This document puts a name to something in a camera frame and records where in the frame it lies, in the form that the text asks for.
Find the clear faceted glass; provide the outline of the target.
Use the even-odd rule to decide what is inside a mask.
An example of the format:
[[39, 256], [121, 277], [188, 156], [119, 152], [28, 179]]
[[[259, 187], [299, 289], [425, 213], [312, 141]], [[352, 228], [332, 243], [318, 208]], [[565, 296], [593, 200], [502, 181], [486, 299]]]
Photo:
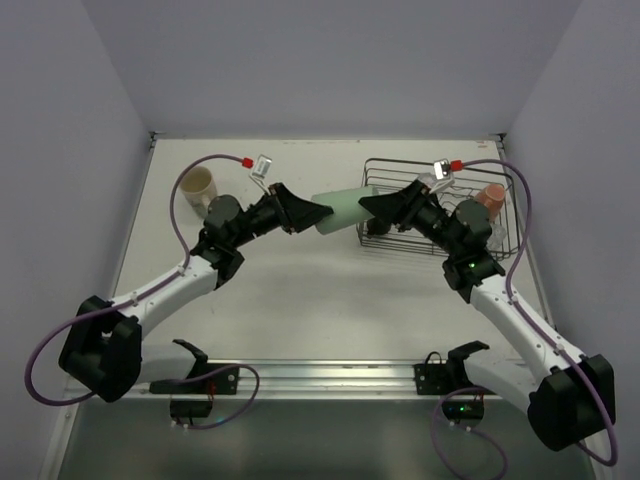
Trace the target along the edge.
[[492, 232], [487, 240], [487, 248], [491, 251], [501, 251], [503, 242], [507, 236], [507, 230], [497, 223], [491, 224]]
[[417, 177], [417, 180], [420, 181], [429, 190], [432, 190], [438, 182], [437, 177], [429, 172], [420, 174]]

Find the beige ceramic mug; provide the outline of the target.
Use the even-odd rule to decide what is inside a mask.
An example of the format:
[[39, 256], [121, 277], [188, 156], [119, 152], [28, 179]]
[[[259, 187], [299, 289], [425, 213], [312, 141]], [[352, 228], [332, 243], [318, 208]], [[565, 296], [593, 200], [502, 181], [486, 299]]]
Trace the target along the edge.
[[211, 202], [218, 196], [213, 174], [203, 166], [191, 168], [180, 181], [179, 189], [200, 218], [207, 216]]

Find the pink dotted mug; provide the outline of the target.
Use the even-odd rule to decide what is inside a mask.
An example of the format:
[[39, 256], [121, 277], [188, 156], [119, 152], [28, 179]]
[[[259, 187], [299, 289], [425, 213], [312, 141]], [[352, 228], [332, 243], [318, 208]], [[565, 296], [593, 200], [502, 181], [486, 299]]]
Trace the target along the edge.
[[474, 200], [487, 208], [489, 221], [494, 222], [504, 206], [505, 197], [506, 190], [504, 186], [502, 184], [491, 183], [477, 193]]

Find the small dark brown cup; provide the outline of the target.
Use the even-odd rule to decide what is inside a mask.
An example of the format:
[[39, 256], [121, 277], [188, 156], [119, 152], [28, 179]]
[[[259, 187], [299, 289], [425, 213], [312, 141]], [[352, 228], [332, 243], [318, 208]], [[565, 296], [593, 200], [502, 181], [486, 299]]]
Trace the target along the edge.
[[391, 230], [391, 225], [378, 218], [371, 218], [366, 222], [366, 235], [369, 238], [387, 235]]

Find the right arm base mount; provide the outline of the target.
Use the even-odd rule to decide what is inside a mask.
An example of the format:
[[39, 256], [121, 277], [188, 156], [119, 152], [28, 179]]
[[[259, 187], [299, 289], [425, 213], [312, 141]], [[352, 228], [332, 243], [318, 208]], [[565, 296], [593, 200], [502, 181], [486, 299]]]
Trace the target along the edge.
[[[447, 353], [444, 358], [438, 351], [430, 352], [426, 359], [413, 365], [413, 381], [416, 394], [445, 395], [473, 384], [467, 375], [464, 361], [477, 352], [489, 350], [490, 346], [479, 340], [460, 345]], [[494, 395], [494, 392], [480, 385], [476, 386], [482, 394]]]

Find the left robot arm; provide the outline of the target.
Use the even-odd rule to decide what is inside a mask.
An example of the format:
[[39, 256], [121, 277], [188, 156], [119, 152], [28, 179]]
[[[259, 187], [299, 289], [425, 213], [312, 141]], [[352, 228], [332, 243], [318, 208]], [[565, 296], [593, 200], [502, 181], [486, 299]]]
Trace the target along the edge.
[[82, 319], [67, 336], [60, 367], [107, 403], [139, 383], [202, 381], [208, 360], [204, 352], [184, 340], [145, 348], [146, 336], [191, 301], [229, 282], [244, 261], [241, 246], [276, 229], [301, 233], [333, 212], [281, 183], [248, 208], [231, 195], [215, 198], [185, 261], [127, 295], [112, 300], [94, 296], [82, 303]]

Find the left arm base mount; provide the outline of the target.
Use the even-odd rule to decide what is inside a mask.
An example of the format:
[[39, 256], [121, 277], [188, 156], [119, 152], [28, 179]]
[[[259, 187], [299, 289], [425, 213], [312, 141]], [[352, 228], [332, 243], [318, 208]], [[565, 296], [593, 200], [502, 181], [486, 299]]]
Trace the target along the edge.
[[152, 394], [235, 395], [240, 379], [237, 363], [212, 363], [194, 344], [174, 339], [166, 346], [143, 350], [140, 380], [145, 379]]

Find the light green tall cup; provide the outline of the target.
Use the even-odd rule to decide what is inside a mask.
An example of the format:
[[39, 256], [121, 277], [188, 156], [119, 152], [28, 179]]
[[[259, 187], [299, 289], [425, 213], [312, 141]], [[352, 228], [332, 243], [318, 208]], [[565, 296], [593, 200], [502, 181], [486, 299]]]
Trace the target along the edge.
[[374, 186], [355, 189], [338, 190], [316, 194], [311, 201], [328, 206], [333, 213], [315, 225], [321, 235], [329, 235], [336, 231], [368, 221], [373, 217], [364, 209], [359, 200], [364, 197], [377, 196], [379, 191]]

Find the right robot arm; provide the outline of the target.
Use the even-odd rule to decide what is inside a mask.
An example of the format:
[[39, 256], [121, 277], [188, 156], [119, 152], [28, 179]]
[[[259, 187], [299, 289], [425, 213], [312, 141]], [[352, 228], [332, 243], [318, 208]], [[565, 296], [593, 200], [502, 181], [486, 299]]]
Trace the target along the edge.
[[555, 331], [521, 297], [511, 273], [486, 248], [490, 211], [474, 198], [447, 212], [426, 185], [414, 181], [392, 194], [363, 197], [360, 205], [399, 230], [414, 229], [448, 257], [443, 263], [450, 288], [486, 317], [524, 362], [451, 352], [450, 369], [526, 414], [536, 436], [552, 451], [601, 431], [614, 433], [614, 372], [601, 355], [587, 356]]

